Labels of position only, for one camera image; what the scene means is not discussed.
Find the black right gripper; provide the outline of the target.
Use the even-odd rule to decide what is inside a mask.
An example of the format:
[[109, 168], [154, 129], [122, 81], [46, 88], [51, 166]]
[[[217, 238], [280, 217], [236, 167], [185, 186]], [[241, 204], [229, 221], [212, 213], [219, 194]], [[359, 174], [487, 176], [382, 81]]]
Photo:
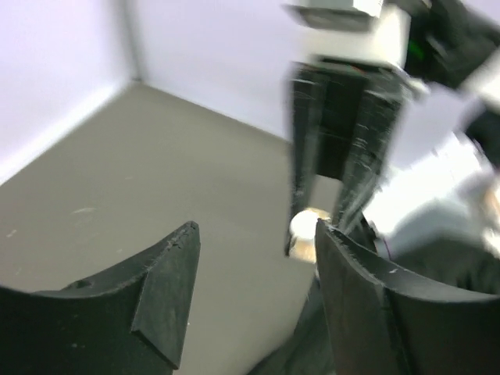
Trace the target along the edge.
[[357, 225], [377, 188], [406, 86], [400, 73], [362, 63], [295, 64], [290, 220], [308, 206], [320, 175], [343, 183], [332, 224]]

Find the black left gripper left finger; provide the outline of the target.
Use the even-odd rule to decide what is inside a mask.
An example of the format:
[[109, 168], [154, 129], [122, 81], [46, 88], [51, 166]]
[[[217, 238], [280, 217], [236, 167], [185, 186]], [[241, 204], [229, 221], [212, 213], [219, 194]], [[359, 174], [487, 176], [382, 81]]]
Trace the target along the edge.
[[198, 224], [59, 291], [1, 289], [4, 374], [171, 374], [198, 270]]

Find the beige nail polish bottle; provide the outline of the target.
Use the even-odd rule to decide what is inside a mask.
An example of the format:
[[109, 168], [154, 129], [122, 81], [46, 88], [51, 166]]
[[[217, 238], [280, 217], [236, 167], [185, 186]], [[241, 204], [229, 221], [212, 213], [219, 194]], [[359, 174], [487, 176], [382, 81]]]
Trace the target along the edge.
[[289, 225], [291, 258], [316, 264], [315, 236], [319, 219], [329, 221], [329, 213], [312, 207], [298, 212], [292, 218]]

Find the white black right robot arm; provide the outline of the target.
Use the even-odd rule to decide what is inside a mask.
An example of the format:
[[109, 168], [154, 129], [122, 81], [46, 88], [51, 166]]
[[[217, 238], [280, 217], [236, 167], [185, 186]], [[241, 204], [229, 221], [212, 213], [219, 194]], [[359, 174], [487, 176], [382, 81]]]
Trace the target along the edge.
[[[317, 223], [391, 261], [472, 255], [499, 235], [499, 27], [461, 1], [295, 1], [285, 253], [314, 263]], [[402, 114], [432, 85], [479, 109], [392, 171]]]

